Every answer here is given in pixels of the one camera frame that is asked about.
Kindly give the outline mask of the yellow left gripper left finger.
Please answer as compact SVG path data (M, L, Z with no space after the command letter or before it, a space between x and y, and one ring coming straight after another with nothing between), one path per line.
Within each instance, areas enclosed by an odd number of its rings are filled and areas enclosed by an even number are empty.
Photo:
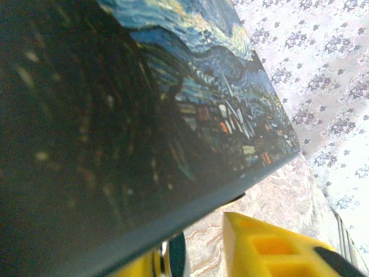
M115 276L187 276L184 233L178 233L158 247L115 272Z

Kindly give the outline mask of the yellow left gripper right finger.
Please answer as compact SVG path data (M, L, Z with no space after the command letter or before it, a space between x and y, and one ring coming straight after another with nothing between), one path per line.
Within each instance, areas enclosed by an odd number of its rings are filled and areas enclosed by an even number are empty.
M228 276L363 276L330 245L236 212L223 241Z

